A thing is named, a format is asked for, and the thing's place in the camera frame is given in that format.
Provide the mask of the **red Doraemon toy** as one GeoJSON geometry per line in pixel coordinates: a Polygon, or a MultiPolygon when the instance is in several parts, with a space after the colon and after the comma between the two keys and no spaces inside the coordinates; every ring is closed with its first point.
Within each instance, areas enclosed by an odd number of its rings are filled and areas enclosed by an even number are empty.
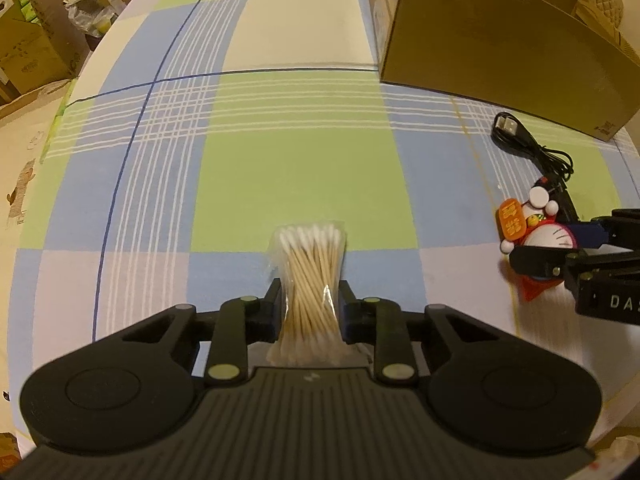
{"type": "MultiPolygon", "coordinates": [[[[518,246],[547,247],[547,235],[553,226],[554,217],[560,210],[559,203],[541,183],[536,183],[529,189],[524,202],[513,197],[504,200],[496,211],[500,252],[508,256],[518,246]]],[[[564,278],[540,280],[526,275],[516,275],[518,293],[526,302],[533,301],[543,292],[561,285],[564,281],[564,278]]]]}

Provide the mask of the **checkered table cloth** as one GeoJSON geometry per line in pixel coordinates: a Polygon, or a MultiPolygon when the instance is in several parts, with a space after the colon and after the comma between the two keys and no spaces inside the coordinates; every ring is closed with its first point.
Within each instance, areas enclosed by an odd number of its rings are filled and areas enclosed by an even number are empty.
{"type": "Polygon", "coordinates": [[[599,434],[639,404],[639,332],[518,301],[494,213],[537,180],[496,109],[378,79],[368,0],[134,0],[79,78],[1,124],[1,427],[38,366],[268,281],[272,232],[341,222],[359,296],[441,302],[587,367],[599,434]]]}

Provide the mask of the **cotton swabs pack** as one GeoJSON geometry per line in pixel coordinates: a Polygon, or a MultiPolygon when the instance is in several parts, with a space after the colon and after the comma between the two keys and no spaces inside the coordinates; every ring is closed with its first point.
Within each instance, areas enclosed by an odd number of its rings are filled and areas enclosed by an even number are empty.
{"type": "Polygon", "coordinates": [[[349,367],[372,363],[363,344],[346,344],[338,285],[346,250],[341,223],[288,224],[271,237],[270,258],[282,286],[283,318],[267,354],[278,367],[349,367]]]}

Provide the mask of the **brown cardboard box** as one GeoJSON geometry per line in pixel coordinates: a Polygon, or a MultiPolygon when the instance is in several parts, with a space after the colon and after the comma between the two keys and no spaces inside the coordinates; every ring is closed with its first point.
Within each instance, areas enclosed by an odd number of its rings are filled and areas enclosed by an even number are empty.
{"type": "Polygon", "coordinates": [[[466,96],[611,139],[639,57],[594,0],[369,0],[389,84],[466,96]]]}

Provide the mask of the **cardboard boxes pile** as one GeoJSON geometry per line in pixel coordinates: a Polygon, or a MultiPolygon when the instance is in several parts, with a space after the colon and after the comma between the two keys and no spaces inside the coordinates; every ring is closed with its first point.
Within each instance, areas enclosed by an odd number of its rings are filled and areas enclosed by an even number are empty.
{"type": "Polygon", "coordinates": [[[75,77],[131,0],[1,0],[1,103],[75,77]]]}

